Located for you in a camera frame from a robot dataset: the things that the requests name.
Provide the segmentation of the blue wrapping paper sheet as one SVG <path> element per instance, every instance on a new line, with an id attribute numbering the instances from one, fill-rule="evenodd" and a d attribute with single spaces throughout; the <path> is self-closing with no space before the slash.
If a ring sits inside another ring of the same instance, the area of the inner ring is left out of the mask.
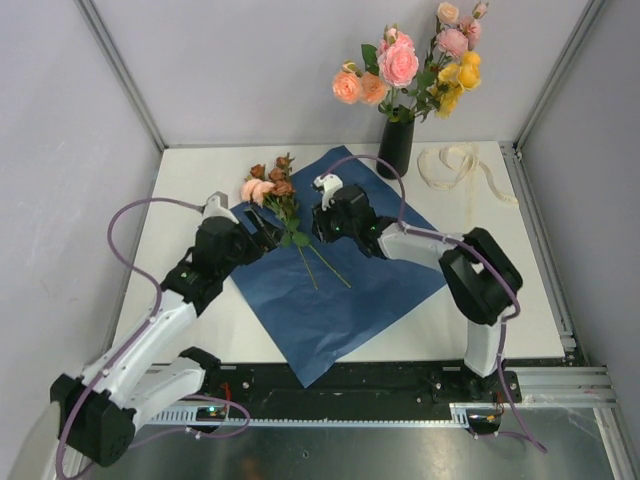
<path id="1" fill-rule="evenodd" d="M 286 241 L 231 278 L 305 387 L 445 285 L 436 270 L 367 258 L 348 238 Z"/>

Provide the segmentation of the cream printed ribbon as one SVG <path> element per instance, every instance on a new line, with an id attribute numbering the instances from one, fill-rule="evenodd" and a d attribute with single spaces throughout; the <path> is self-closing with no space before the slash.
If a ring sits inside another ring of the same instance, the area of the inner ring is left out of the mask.
<path id="1" fill-rule="evenodd" d="M 434 159 L 437 159 L 442 166 L 455 174 L 452 181 L 437 180 L 429 174 Z M 490 166 L 480 159 L 477 143 L 460 143 L 439 149 L 424 149 L 416 159 L 416 166 L 421 179 L 426 185 L 440 191 L 456 188 L 467 178 L 472 178 L 476 170 L 480 170 L 484 175 L 487 187 L 496 199 L 514 206 L 519 204 L 514 195 L 497 187 Z"/>

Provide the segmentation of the pink leafy flower stem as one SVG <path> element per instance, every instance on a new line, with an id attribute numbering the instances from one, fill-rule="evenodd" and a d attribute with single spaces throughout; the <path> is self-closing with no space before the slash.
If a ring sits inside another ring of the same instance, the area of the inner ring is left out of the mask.
<path id="1" fill-rule="evenodd" d="M 397 62 L 379 64 L 375 74 L 360 70 L 353 61 L 346 61 L 333 78 L 333 95 L 345 104 L 376 106 L 392 122 L 398 122 L 391 95 L 407 80 L 407 72 L 407 68 Z"/>

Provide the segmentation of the large pink rose stem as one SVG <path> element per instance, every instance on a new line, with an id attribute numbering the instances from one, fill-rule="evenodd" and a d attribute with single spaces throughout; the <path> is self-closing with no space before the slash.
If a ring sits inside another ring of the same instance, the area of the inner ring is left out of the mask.
<path id="1" fill-rule="evenodd" d="M 396 97 L 413 82 L 419 60 L 411 37 L 394 24 L 384 29 L 377 46 L 362 44 L 364 73 L 361 100 L 376 106 L 391 122 L 401 122 Z"/>

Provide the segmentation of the yellow rose stem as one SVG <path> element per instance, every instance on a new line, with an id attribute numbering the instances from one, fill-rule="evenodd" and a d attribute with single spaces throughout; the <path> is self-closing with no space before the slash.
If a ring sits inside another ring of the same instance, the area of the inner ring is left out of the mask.
<path id="1" fill-rule="evenodd" d="M 480 86 L 481 63 L 482 59 L 475 51 L 467 51 L 458 62 L 449 63 L 438 73 L 434 85 L 429 88 L 438 118 L 448 118 L 461 97 Z"/>

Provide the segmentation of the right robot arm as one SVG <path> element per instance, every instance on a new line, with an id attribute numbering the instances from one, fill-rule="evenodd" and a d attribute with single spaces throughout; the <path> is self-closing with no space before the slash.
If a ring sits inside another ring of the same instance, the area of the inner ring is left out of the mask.
<path id="1" fill-rule="evenodd" d="M 479 227 L 446 234 L 380 216 L 361 187 L 345 186 L 333 174 L 316 178 L 313 188 L 321 201 L 312 209 L 312 232 L 321 242 L 349 238 L 369 258 L 407 261 L 442 273 L 468 320 L 463 393 L 484 401 L 496 391 L 497 380 L 506 387 L 506 327 L 521 313 L 517 293 L 523 279 L 493 236 Z"/>

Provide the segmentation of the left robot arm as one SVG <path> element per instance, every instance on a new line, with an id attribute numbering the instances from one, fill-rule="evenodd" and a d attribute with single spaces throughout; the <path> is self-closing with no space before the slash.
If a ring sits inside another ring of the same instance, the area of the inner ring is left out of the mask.
<path id="1" fill-rule="evenodd" d="M 219 392 L 220 362 L 197 347 L 181 352 L 161 372 L 148 369 L 221 294 L 236 268 L 279 246 L 282 229 L 252 208 L 244 214 L 248 225 L 226 208 L 206 208 L 194 244 L 158 283 L 148 313 L 78 377 L 62 374 L 53 382 L 50 400 L 60 407 L 60 447 L 108 467 L 153 416 L 185 397 L 207 400 Z"/>

